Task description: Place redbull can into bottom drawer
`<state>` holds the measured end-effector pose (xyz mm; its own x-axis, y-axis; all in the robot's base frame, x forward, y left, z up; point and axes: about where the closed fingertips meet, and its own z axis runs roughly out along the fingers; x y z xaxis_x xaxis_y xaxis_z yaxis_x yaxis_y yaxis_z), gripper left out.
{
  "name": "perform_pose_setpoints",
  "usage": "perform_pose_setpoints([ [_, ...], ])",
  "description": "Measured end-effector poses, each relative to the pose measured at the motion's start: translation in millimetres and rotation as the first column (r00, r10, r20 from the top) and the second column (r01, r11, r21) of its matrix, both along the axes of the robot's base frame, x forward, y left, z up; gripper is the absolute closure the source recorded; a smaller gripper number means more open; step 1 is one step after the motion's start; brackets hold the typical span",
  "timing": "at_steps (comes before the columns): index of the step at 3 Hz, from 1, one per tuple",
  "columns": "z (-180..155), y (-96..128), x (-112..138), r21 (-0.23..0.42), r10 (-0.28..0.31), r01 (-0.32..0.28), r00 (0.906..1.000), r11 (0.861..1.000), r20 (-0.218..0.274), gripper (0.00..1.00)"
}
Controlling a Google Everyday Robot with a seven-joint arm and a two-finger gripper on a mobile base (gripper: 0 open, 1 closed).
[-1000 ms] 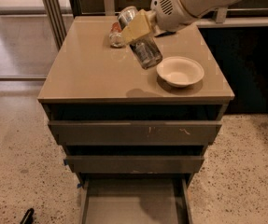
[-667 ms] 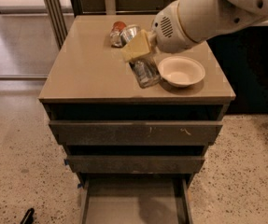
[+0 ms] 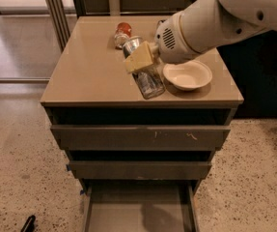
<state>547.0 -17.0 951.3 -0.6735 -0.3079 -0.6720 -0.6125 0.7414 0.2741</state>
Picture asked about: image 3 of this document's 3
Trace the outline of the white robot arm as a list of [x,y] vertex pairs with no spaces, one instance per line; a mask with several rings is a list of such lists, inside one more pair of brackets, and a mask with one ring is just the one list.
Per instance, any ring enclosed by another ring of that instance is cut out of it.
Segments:
[[133,50],[125,58],[125,69],[139,72],[156,58],[184,63],[270,30],[277,31],[277,0],[197,0],[160,23],[154,42],[143,42]]

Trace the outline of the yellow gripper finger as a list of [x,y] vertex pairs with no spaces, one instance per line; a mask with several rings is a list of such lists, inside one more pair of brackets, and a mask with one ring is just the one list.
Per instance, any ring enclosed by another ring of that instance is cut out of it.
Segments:
[[123,46],[125,54],[125,69],[128,73],[135,73],[148,68],[155,63],[155,56],[158,54],[158,44],[144,41],[138,46],[131,46],[126,43]]

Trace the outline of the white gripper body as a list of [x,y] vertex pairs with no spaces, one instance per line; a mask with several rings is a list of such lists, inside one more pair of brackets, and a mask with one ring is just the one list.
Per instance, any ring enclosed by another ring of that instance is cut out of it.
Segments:
[[181,11],[161,22],[155,32],[154,42],[165,63],[180,64],[203,53],[201,26],[194,14]]

